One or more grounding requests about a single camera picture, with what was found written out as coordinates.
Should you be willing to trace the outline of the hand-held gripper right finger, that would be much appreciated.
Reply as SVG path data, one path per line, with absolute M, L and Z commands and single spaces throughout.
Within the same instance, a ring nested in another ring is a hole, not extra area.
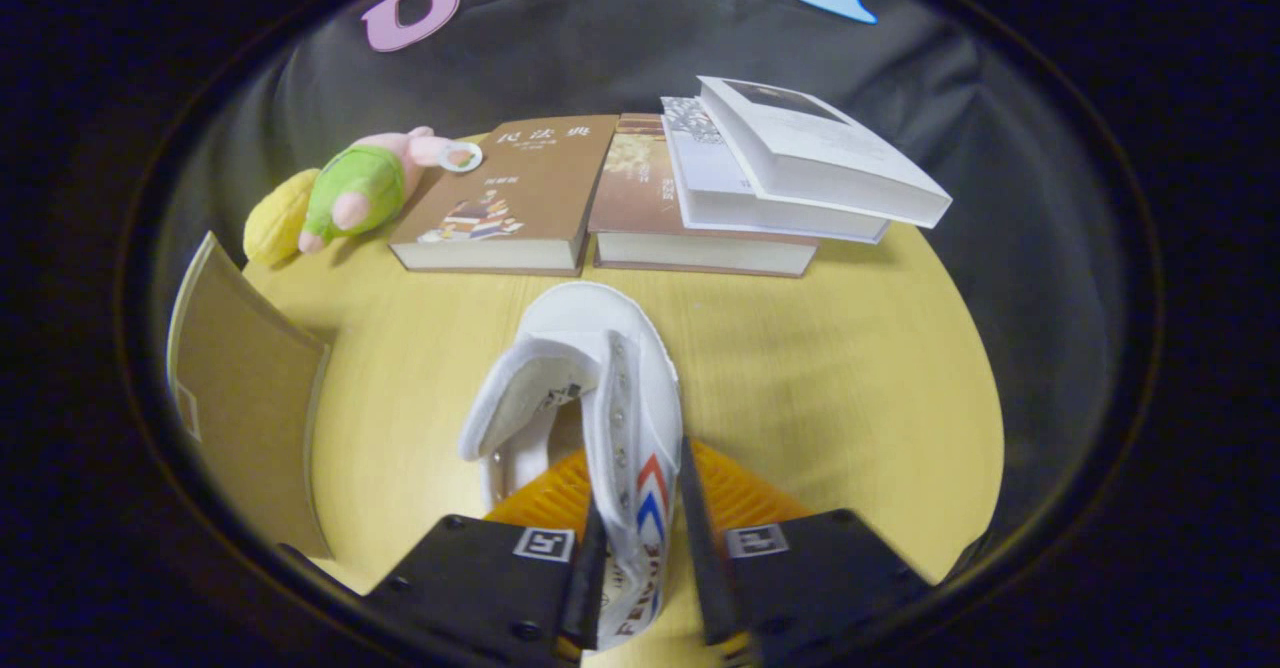
M 931 594 L 854 511 L 809 509 L 690 436 L 681 450 L 703 633 L 723 665 L 836 665 Z

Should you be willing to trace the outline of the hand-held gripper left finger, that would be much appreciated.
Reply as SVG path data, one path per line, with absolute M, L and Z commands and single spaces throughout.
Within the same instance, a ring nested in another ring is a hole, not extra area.
M 577 665 L 596 646 L 605 553 L 573 450 L 486 517 L 440 518 L 362 603 L 444 665 Z

